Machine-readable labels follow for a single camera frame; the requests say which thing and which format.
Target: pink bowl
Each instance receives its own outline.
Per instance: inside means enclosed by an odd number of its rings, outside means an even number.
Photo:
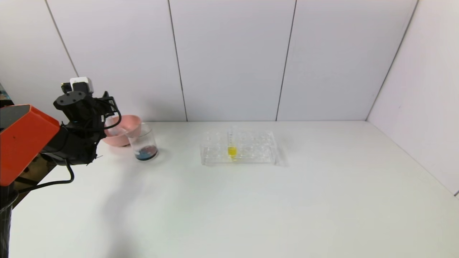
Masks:
[[[118,117],[113,118],[113,122],[118,122]],[[142,120],[140,117],[135,115],[122,115],[121,122],[116,128],[123,128],[127,133],[133,133],[135,135],[140,134],[140,124]],[[129,145],[129,139],[126,134],[112,135],[108,130],[105,130],[106,138],[102,139],[105,143],[111,146],[126,146]]]

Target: blue liquid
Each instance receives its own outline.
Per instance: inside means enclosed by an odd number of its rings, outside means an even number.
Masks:
[[[135,157],[138,160],[144,161],[144,160],[149,160],[158,154],[158,148],[156,146],[150,145],[150,146],[145,146],[142,149],[139,150],[139,154],[136,154]]]

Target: yellow liquid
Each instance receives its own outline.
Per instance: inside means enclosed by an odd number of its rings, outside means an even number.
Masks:
[[[237,148],[234,146],[228,147],[228,155],[230,155],[231,158],[234,158],[237,155]]]

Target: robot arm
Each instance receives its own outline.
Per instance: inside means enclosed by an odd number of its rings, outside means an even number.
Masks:
[[[27,189],[30,191],[53,184],[73,181],[70,165],[89,164],[96,157],[99,141],[106,137],[105,130],[121,122],[121,114],[113,97],[107,92],[94,98],[91,80],[87,77],[70,79],[62,84],[63,95],[54,101],[54,107],[69,119],[68,124],[31,105],[7,106],[0,109],[0,257],[8,257],[11,204],[18,192],[14,180],[42,153],[43,158],[67,166],[71,179],[45,183]],[[118,113],[115,124],[104,127],[107,117]]]

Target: panel seam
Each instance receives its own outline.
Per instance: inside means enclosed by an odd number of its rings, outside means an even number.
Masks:
[[[297,11],[297,0],[295,0],[295,6],[293,7],[293,17],[291,18],[290,36],[288,38],[287,54],[285,55],[285,64],[284,64],[284,72],[282,74],[282,82],[280,83],[279,102],[277,103],[277,112],[276,112],[276,120],[275,121],[277,121],[277,117],[279,115],[280,98],[282,97],[282,87],[284,86],[285,69],[287,67],[288,51],[290,49],[291,32],[293,31],[293,21],[295,20],[295,12],[296,11]]]
[[[74,63],[73,63],[73,60],[72,60],[72,58],[70,57],[70,54],[68,53],[67,47],[65,46],[64,39],[62,39],[61,32],[59,31],[59,28],[57,27],[56,20],[54,19],[53,13],[51,12],[50,5],[48,4],[48,0],[45,0],[45,3],[46,3],[46,8],[48,8],[48,12],[50,13],[50,16],[51,16],[51,19],[52,19],[52,21],[53,21],[54,27],[56,28],[57,34],[59,35],[59,38],[61,39],[62,46],[64,46],[64,50],[65,50],[65,52],[67,53],[67,57],[68,57],[68,59],[70,60],[70,63],[72,64],[73,70],[75,71],[77,77],[80,77],[80,76],[78,75],[77,69],[75,68],[75,65],[74,65]]]
[[[405,40],[406,32],[408,31],[408,28],[409,28],[409,26],[411,25],[411,21],[413,20],[414,13],[416,12],[416,8],[418,7],[418,3],[419,3],[419,0],[416,0],[416,4],[414,5],[413,12],[411,13],[411,16],[410,16],[410,18],[409,18],[409,20],[408,20],[408,24],[407,24],[407,26],[406,26],[405,32],[403,33],[402,40],[400,41],[400,44],[398,44],[397,51],[395,52],[394,58],[392,59],[392,62],[391,62],[391,65],[389,66],[389,69],[387,70],[386,76],[384,77],[384,80],[382,81],[381,87],[379,87],[378,94],[376,95],[376,98],[375,98],[375,100],[373,101],[373,104],[371,105],[370,111],[368,112],[368,115],[367,115],[367,118],[365,119],[365,121],[368,121],[368,117],[370,116],[371,111],[372,111],[373,108],[375,107],[376,100],[378,99],[379,94],[380,94],[381,91],[382,91],[382,87],[384,86],[384,83],[386,82],[386,79],[387,79],[387,77],[389,76],[389,73],[390,73],[390,71],[391,71],[391,69],[392,69],[392,65],[394,64],[395,59],[397,58],[398,51],[400,50],[400,47],[402,46],[402,43],[403,43],[403,41]]]
[[[172,21],[172,10],[171,10],[170,0],[168,0],[168,6],[169,6],[169,16],[171,17],[172,36],[174,38],[175,56],[177,57],[177,68],[179,69],[180,88],[182,89],[183,108],[185,109],[185,118],[186,118],[186,121],[188,122],[188,114],[186,112],[186,104],[185,104],[185,93],[183,92],[182,73],[180,71],[179,53],[177,51],[177,42],[175,40],[174,22]]]

